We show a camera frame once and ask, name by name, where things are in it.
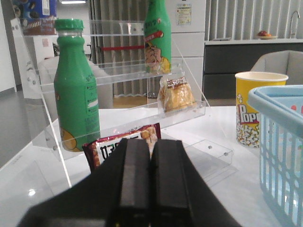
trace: plastic basket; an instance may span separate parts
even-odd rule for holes
[[[260,112],[260,184],[283,226],[303,227],[303,86],[258,87],[249,105]]]

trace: snack bag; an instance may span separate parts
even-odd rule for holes
[[[190,85],[184,76],[176,79],[160,80],[158,94],[159,111],[169,112],[183,110],[196,106],[196,100],[192,94]]]
[[[160,124],[145,125],[136,130],[100,138],[91,143],[84,144],[82,147],[91,171],[95,170],[101,162],[115,151],[122,138],[146,140],[150,155],[152,156],[155,143],[158,139],[161,139]]]

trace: yellow popcorn cup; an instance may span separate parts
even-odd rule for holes
[[[236,73],[237,141],[248,147],[259,147],[259,113],[248,105],[248,93],[261,86],[285,85],[288,76],[272,72]]]

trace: white table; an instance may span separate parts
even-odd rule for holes
[[[161,133],[163,138],[182,140],[189,148],[198,148],[200,141],[231,148],[232,163],[205,180],[243,227],[281,227],[259,185],[259,150],[236,142],[235,123],[235,106],[207,107],[205,116],[172,125]],[[187,152],[201,171],[198,153]],[[73,185],[90,173],[84,154],[65,160],[65,164]],[[58,157],[48,148],[29,143],[0,169],[0,226],[16,226],[30,206],[65,189],[68,183]]]

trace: faucet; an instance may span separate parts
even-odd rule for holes
[[[294,14],[297,13],[298,14],[298,19],[300,18],[300,14],[297,10],[295,10],[291,16],[291,21],[290,21],[290,27],[289,27],[289,38],[291,39],[293,35],[295,35],[296,30],[293,32],[292,31],[292,27],[293,27],[293,19],[294,19]]]

